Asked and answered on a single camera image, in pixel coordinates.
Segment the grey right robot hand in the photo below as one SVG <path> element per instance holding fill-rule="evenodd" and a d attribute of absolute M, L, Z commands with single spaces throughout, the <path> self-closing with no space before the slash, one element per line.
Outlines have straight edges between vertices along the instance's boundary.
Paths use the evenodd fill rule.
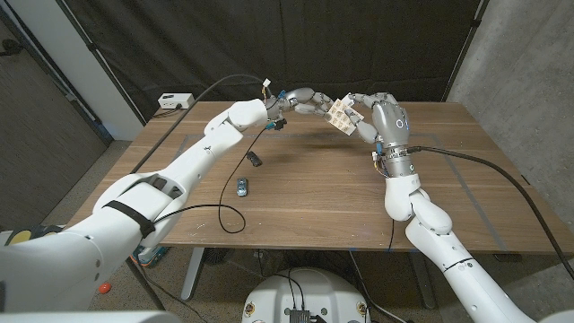
<path fill-rule="evenodd" d="M 362 104 L 371 110 L 373 124 L 363 121 L 351 109 L 345 111 L 366 143 L 381 142 L 384 149 L 408 144 L 410 135 L 408 116 L 392 94 L 388 92 L 349 93 L 345 98 L 352 104 Z"/>

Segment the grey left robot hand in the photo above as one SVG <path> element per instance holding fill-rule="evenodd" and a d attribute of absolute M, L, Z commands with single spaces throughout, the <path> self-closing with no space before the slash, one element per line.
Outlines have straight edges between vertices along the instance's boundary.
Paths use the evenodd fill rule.
<path fill-rule="evenodd" d="M 334 101 L 323 92 L 311 88 L 298 88 L 278 97 L 272 97 L 266 104 L 270 120 L 283 117 L 283 113 L 295 111 L 302 115 L 319 115 L 323 117 L 332 107 Z"/>

